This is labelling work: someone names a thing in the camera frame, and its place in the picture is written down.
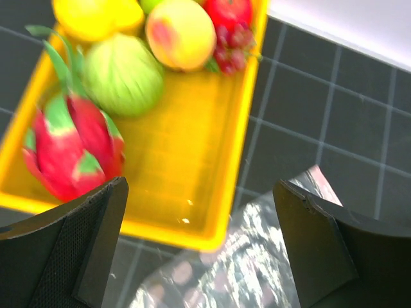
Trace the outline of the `orange peach toy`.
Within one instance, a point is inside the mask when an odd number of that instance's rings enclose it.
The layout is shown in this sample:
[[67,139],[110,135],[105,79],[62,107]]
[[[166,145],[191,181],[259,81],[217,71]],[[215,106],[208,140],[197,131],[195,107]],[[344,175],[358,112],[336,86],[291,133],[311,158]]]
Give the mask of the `orange peach toy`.
[[216,47],[216,32],[207,12],[195,1],[162,1],[145,26],[152,53],[176,71],[203,68]]

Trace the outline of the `pink polka dot zip bag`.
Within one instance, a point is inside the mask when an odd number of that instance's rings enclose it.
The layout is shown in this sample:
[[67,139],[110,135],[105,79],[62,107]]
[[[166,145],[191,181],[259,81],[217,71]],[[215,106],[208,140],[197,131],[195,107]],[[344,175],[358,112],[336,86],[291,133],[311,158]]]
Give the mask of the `pink polka dot zip bag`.
[[131,307],[299,307],[274,197],[235,212],[220,247],[184,250],[154,271]]

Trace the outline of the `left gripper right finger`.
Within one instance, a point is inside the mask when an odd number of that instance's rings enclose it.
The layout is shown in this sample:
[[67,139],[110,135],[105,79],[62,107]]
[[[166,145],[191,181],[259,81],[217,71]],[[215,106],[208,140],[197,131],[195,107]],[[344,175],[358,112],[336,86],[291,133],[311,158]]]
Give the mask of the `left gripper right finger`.
[[301,307],[410,307],[410,229],[274,185]]

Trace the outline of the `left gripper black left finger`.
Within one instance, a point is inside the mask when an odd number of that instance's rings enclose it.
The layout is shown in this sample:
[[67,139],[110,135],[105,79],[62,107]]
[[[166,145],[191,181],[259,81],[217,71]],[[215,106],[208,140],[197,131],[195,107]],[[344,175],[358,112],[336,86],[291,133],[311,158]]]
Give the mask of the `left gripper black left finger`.
[[101,307],[127,198],[116,177],[1,228],[1,307]]

